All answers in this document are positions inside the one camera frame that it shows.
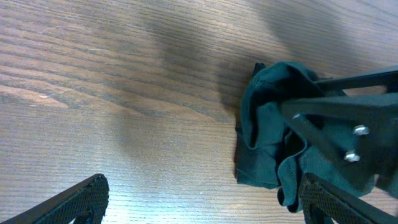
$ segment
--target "wood grain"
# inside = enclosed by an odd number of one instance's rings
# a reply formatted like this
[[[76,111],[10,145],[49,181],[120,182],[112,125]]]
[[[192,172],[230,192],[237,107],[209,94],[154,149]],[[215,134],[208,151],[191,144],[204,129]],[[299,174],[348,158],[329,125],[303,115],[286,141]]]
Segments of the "wood grain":
[[[397,19],[394,0],[1,1],[0,221],[101,172],[104,223],[303,223],[234,179],[253,65],[395,65]]]

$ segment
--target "dark green cloth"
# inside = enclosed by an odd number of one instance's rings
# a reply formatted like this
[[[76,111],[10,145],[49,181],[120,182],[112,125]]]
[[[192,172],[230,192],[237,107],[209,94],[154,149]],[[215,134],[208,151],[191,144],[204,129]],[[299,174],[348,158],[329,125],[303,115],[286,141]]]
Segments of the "dark green cloth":
[[[370,193],[374,178],[358,175],[361,186],[345,179],[341,171],[306,139],[296,135],[279,113],[281,101],[342,95],[342,92],[322,92],[313,81],[317,74],[300,63],[279,62],[269,68],[257,63],[241,104],[241,124],[237,126],[239,184],[274,189],[280,187],[277,198],[290,212],[301,210],[297,191],[307,172],[329,181],[360,197]],[[316,124],[316,118],[310,118]],[[352,125],[337,119],[322,119],[321,132],[341,144],[354,147]]]

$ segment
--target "wooden table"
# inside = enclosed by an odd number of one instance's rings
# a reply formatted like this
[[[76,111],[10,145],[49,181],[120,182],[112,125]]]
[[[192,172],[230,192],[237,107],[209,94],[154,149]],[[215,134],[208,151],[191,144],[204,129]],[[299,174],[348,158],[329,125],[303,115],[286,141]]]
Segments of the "wooden table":
[[[397,20],[395,0],[1,1],[0,221],[103,173],[103,223],[303,223],[234,178],[254,63],[395,65]]]

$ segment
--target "green towel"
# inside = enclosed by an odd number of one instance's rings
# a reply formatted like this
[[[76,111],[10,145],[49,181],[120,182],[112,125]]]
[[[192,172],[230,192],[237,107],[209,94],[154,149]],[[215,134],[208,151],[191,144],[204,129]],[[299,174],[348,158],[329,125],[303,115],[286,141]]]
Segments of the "green towel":
[[[239,184],[274,189],[290,212],[300,211],[297,191],[303,175],[316,174],[356,197],[370,193],[374,177],[358,174],[345,179],[339,167],[320,151],[296,135],[279,113],[281,101],[297,98],[341,96],[342,91],[323,92],[313,81],[317,74],[300,63],[279,62],[269,68],[257,63],[241,104],[241,124],[237,126]],[[309,118],[320,131],[343,148],[354,147],[353,124],[331,118]]]

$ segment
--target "silver screw head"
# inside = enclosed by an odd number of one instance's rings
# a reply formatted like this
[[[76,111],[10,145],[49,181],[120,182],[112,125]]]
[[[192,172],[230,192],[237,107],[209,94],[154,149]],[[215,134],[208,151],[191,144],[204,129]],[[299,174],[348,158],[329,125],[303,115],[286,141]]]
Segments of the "silver screw head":
[[[348,162],[358,162],[361,157],[355,151],[348,151],[344,159]]]
[[[369,128],[366,127],[365,125],[355,126],[353,134],[355,134],[357,136],[362,136],[362,135],[369,134]]]

